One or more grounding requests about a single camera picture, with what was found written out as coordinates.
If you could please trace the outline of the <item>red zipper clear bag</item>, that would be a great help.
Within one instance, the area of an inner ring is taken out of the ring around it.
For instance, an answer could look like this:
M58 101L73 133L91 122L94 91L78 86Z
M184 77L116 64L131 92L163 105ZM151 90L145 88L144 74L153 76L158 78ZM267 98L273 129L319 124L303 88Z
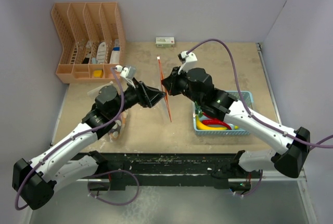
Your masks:
M166 111L168 113L169 120L170 120L170 122L172 122L172 116L171 116L170 105L169 105L169 100L168 100L168 93L167 93L166 88L162 84L162 80L164 79L164 75L163 75L162 63L161 63L161 60L160 60L160 56L157 56L157 61L158 61L158 65L159 65L159 75L160 75L161 88L162 88L162 91L166 93L166 95L164 97L165 107L166 107Z

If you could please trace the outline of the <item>polka dot zip bag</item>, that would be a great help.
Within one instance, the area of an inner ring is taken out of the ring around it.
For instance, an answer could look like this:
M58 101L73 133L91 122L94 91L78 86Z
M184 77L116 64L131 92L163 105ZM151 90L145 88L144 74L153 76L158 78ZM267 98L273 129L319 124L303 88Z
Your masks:
M91 99L95 99L95 97L99 94L99 91L103 87L109 86L109 85L113 85L113 82L110 81L109 83L106 83L106 84L103 84L101 86L95 87L94 89L88 91L87 95ZM123 111L117 117L117 119L113 122L114 123L113 127L109 130L108 134L106 134L104 136L104 139L106 141L113 142L113 141L116 141L116 140L120 139L120 137L122 135L122 132L125 129L125 125L126 125L126 122L127 122L127 117L128 117L128 110Z

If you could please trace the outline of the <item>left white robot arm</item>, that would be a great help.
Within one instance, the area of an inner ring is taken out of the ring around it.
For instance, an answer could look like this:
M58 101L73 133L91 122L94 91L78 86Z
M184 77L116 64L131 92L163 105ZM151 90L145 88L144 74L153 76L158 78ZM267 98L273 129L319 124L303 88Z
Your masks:
M72 158L106 135L125 110L136 104L152 108L166 96L141 81L134 81L126 90L109 83L95 89L93 94L96 97L92 109L65 138L30 161L22 158L14 164L12 188L16 191L16 210L24 209L19 206L20 199L26 207L36 210L78 179L105 176L107 165L98 160L98 152L79 160Z

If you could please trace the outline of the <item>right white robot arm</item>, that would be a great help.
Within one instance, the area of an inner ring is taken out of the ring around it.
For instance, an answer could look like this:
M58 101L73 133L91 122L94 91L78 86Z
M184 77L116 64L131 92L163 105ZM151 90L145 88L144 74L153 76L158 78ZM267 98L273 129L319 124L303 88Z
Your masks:
M196 103L208 116L236 125L270 146L269 150L238 152L231 166L232 174L243 178L254 170L276 169L281 174L297 178L310 152L310 132L304 127L293 129L246 109L246 105L230 93L217 89L212 77L203 68L188 72L173 68L161 81L169 95L183 94Z

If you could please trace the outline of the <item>yellow pepper piece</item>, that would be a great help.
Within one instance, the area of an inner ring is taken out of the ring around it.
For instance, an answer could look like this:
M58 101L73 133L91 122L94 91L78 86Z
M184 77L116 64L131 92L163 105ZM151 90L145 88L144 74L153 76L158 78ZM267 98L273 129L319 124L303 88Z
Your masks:
M223 126L219 125L212 125L212 126L206 126L202 123L203 120L201 120L198 116L195 117L195 126L198 130L203 130L203 131L225 131L227 130Z

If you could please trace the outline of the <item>blue white box in organizer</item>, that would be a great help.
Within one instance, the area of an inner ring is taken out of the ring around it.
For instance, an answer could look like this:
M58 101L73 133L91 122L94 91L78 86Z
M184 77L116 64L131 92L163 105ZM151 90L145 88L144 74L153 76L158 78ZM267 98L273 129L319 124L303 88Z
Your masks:
M115 39L114 46L111 51L110 64L119 64L120 63L120 40Z

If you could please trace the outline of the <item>yellow block in organizer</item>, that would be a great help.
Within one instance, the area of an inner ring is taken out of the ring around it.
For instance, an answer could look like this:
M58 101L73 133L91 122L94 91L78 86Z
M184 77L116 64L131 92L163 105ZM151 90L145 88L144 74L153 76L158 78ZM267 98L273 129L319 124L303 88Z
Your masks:
M94 70L93 71L93 77L94 78L102 78L104 75L103 70Z

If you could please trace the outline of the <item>small green white box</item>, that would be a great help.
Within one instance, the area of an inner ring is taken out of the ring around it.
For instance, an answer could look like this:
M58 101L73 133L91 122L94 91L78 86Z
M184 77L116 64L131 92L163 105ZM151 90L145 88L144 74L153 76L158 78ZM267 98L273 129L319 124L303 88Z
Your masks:
M174 46L175 46L174 37L164 37L164 36L156 37L156 47L165 48L165 47L174 47Z

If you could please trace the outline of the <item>white tube in organizer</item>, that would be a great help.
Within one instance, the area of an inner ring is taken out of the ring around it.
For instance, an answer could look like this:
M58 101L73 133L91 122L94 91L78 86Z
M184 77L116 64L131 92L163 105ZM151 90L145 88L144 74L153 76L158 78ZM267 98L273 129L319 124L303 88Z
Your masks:
M97 49L96 61L98 64L103 64L105 62L107 46L105 42L101 42Z

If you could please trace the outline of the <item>orange plastic desk organizer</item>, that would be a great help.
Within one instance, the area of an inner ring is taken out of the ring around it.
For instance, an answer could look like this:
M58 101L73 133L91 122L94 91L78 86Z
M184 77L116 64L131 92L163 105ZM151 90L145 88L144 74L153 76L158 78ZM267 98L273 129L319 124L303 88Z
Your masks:
M126 36L118 2L55 3L51 16L62 44L56 75L64 84L109 82L114 79L111 68L122 65ZM115 39L120 40L120 63L110 64ZM98 46L107 46L105 62L98 64ZM103 70L102 78L94 78L94 70Z

